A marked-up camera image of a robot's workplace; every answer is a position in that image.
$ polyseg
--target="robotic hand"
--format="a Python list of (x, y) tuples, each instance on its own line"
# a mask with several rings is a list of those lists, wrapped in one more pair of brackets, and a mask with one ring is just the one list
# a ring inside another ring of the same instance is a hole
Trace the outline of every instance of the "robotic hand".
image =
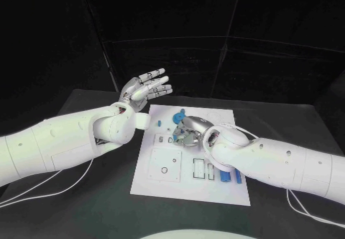
[(175, 143), (201, 144), (205, 158), (220, 170), (237, 168), (247, 177), (276, 187), (345, 204), (345, 158), (272, 139), (250, 140), (237, 128), (241, 129), (185, 117), (173, 131)]
[(139, 113), (147, 100), (172, 93), (153, 80), (165, 69), (133, 78), (120, 101), (110, 106), (44, 120), (26, 130), (0, 137), (0, 186), (38, 173), (77, 166), (132, 140), (136, 128), (146, 130), (150, 116)]

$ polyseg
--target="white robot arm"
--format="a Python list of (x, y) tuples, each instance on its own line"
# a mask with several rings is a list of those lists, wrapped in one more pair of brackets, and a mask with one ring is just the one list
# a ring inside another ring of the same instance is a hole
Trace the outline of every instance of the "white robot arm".
[(165, 69), (135, 77), (120, 101), (107, 107), (44, 120), (26, 130), (0, 137), (0, 186), (44, 172), (77, 166), (126, 144), (136, 128), (146, 130), (150, 116), (139, 113), (147, 100), (169, 94), (162, 85)]
[(237, 168), (247, 177), (276, 187), (345, 204), (345, 157), (272, 139), (249, 140), (234, 126), (214, 126), (199, 117), (185, 117), (173, 134), (178, 144), (202, 144), (205, 157), (221, 171)]

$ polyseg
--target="white paper sheet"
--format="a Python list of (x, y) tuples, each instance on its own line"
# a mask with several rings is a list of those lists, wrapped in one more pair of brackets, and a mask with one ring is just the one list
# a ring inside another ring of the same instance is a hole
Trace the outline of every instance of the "white paper sheet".
[[(176, 128), (173, 115), (181, 109), (185, 109), (186, 116), (198, 116), (214, 124), (221, 122), (236, 124), (231, 110), (152, 105), (149, 112), (152, 122), (142, 142), (132, 194), (250, 206), (244, 175), (241, 174), (241, 184), (237, 183), (236, 172), (231, 173), (231, 182), (221, 182), (220, 170), (215, 167), (214, 170), (211, 169), (202, 146), (181, 147), (169, 143), (169, 136)], [(202, 172), (205, 179), (198, 178)]]

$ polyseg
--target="blue object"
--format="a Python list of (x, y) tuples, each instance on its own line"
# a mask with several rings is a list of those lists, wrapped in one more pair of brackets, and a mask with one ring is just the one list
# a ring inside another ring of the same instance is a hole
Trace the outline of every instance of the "blue object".
[(241, 173), (237, 169), (236, 169), (236, 179), (237, 179), (237, 183), (243, 183)]
[(184, 118), (185, 118), (185, 109), (181, 109), (181, 112), (176, 113), (172, 117), (175, 124), (178, 124)]
[(231, 182), (230, 172), (221, 171), (221, 181), (223, 181), (224, 183)]

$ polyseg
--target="table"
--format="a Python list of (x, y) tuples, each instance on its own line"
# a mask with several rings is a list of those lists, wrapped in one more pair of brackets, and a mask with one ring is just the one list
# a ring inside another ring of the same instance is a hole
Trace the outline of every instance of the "table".
[[(107, 106), (119, 100), (119, 96), (114, 92), (74, 90), (59, 115)], [(237, 125), (257, 136), (342, 154), (311, 105), (163, 96), (150, 100), (142, 112), (149, 112), (150, 104), (233, 109)], [(139, 239), (179, 229), (218, 230), (266, 239), (331, 239), (345, 235), (344, 229), (316, 222), (292, 210), (285, 189), (250, 178), (251, 207), (130, 195), (143, 133), (137, 130), (133, 140), (94, 160), (85, 178), (70, 191), (0, 209), (0, 238)], [(28, 195), (64, 190), (77, 181), (87, 166), (88, 162), (65, 170)], [(13, 182), (2, 201), (51, 174), (33, 175)], [(345, 222), (342, 204), (302, 192), (298, 197), (314, 215)]]

